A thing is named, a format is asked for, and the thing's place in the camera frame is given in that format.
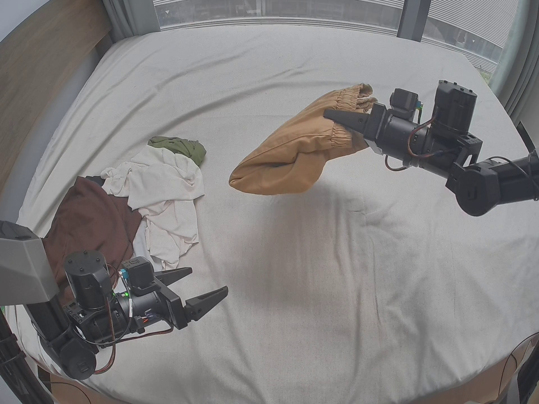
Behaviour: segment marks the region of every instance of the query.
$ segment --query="building exterior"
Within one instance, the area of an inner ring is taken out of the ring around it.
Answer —
[[[154,0],[162,30],[224,24],[321,25],[395,36],[404,0]],[[493,72],[518,0],[432,0],[423,41]]]

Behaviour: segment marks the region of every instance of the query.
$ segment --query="gray curtain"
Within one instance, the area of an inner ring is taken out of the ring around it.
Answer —
[[[539,0],[519,0],[500,64],[489,83],[515,124],[523,119],[527,102],[539,94],[538,58]]]
[[[113,42],[160,31],[152,0],[103,0],[111,19]]]

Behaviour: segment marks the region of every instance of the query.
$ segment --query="bed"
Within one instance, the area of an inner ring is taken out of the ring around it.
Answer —
[[[370,150],[328,162],[304,194],[262,197],[227,183],[241,159],[327,91],[368,82],[387,104],[406,88],[429,114],[439,79],[477,93],[480,158],[527,154],[466,58],[431,45],[288,25],[114,44],[54,133],[18,222],[44,236],[77,175],[133,157],[154,135],[198,139],[207,149],[200,243],[180,264],[193,274],[171,287],[184,298],[224,285],[230,293],[187,329],[122,343],[112,369],[85,383],[144,404],[405,403],[442,402],[481,378],[495,398],[509,374],[503,362],[539,330],[535,204],[469,217],[440,177],[389,172]],[[27,355],[62,375],[24,309],[7,317]],[[101,351],[98,366],[108,356]]]

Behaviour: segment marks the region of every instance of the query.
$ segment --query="green cloth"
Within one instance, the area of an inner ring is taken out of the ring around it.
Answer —
[[[206,148],[199,141],[188,141],[176,137],[154,136],[148,141],[154,148],[166,148],[175,154],[183,154],[200,166],[206,155]]]

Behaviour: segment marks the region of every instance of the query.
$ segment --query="wooden bed base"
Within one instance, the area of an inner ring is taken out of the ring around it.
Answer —
[[[33,124],[110,30],[101,0],[50,0],[0,42],[0,193]]]

